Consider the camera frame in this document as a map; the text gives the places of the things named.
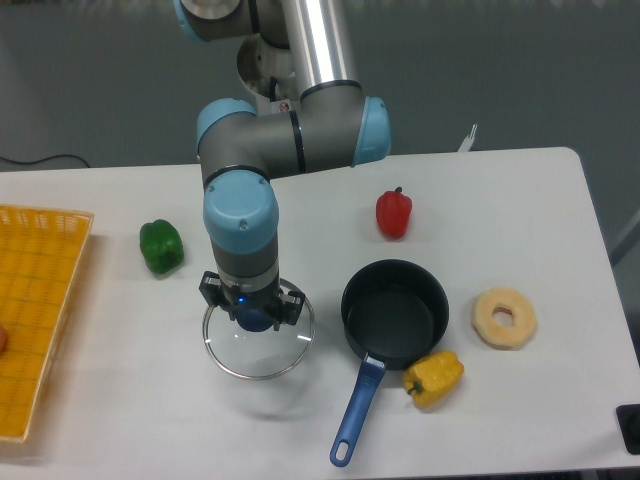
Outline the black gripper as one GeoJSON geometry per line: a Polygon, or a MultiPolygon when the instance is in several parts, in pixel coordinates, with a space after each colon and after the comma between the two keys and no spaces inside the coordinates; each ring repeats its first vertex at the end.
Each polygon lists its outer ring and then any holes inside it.
{"type": "Polygon", "coordinates": [[[235,319],[233,311],[239,308],[271,310],[275,331],[282,325],[295,326],[305,304],[303,292],[280,290],[278,273],[244,278],[205,271],[199,291],[209,307],[221,309],[230,320],[235,319]]]}

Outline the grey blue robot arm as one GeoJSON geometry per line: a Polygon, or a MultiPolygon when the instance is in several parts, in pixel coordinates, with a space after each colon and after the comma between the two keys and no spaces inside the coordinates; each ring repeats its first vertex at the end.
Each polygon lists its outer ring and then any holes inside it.
{"type": "Polygon", "coordinates": [[[244,37],[282,112],[220,99],[196,123],[203,220],[217,269],[204,276],[207,303],[250,332],[295,324],[303,293],[279,276],[276,178],[357,166],[391,148],[384,102],[355,72],[340,1],[178,1],[185,34],[201,41],[244,37]]]}

